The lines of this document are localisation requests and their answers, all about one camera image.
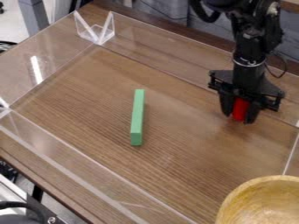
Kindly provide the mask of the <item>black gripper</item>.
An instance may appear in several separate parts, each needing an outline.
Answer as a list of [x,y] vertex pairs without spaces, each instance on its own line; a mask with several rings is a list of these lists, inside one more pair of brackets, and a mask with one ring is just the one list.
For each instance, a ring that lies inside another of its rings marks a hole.
[[261,109],[278,111],[286,92],[262,76],[254,86],[249,79],[243,78],[245,86],[234,81],[234,72],[231,70],[211,70],[209,88],[219,93],[221,109],[226,116],[230,116],[234,109],[234,103],[238,98],[251,102],[247,108],[245,124],[251,124],[258,119]]

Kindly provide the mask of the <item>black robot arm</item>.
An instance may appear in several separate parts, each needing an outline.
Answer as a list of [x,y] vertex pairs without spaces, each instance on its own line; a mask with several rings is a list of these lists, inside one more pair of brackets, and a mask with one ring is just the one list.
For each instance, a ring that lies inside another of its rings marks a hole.
[[267,55],[283,40],[281,0],[190,0],[198,17],[214,23],[226,15],[235,39],[234,68],[210,71],[222,113],[245,124],[265,109],[278,111],[286,92],[269,80]]

